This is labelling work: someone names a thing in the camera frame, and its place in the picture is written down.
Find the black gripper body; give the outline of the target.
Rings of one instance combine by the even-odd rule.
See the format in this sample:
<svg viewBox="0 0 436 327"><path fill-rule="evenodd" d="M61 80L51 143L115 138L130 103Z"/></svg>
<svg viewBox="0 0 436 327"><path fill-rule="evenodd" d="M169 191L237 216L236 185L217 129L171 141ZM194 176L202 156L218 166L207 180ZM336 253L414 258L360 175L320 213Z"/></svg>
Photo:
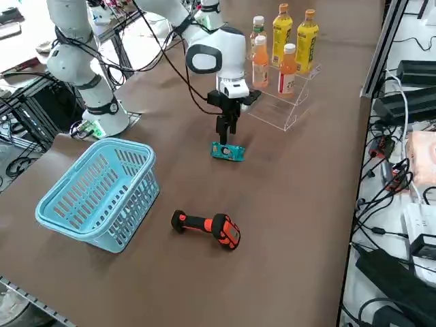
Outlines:
<svg viewBox="0 0 436 327"><path fill-rule="evenodd" d="M207 94L207 103L218 107L222 111L222 115L234 115L237 118L240 116L242 98L229 98L225 93L218 90L212 90Z"/></svg>

